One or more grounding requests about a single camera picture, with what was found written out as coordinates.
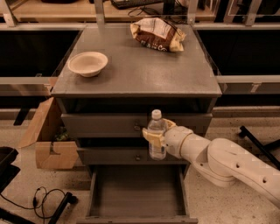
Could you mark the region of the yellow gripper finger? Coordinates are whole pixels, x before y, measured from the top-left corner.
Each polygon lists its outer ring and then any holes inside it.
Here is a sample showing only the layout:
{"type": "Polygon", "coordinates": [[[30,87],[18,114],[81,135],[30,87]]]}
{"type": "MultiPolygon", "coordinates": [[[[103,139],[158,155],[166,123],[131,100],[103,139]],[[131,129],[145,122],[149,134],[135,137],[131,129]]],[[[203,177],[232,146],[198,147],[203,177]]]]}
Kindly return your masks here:
{"type": "Polygon", "coordinates": [[[163,121],[165,122],[165,127],[167,130],[172,129],[177,126],[177,124],[175,122],[173,122],[169,119],[164,118],[163,121]]]}
{"type": "Polygon", "coordinates": [[[142,129],[143,137],[153,146],[158,148],[165,147],[165,136],[162,131],[153,131],[146,128],[142,129]]]}

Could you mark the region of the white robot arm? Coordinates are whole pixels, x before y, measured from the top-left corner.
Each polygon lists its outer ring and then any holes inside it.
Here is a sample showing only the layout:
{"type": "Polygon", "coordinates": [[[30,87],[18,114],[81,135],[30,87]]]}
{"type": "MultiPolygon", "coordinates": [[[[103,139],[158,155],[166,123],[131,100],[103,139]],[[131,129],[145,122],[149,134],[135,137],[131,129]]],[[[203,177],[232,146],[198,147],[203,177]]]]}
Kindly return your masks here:
{"type": "Polygon", "coordinates": [[[280,171],[226,138],[210,141],[165,119],[167,130],[143,129],[153,146],[165,147],[175,158],[184,159],[204,178],[220,187],[240,180],[280,207],[280,171]]]}

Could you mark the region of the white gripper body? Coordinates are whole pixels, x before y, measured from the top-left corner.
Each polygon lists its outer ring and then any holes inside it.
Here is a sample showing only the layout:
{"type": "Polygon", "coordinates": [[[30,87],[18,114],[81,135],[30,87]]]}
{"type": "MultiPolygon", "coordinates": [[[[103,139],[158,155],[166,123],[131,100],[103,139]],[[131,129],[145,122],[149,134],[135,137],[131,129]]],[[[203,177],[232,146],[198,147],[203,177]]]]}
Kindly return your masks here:
{"type": "Polygon", "coordinates": [[[182,144],[192,133],[191,129],[183,126],[176,126],[166,131],[164,134],[166,151],[175,158],[182,158],[180,155],[182,144]]]}

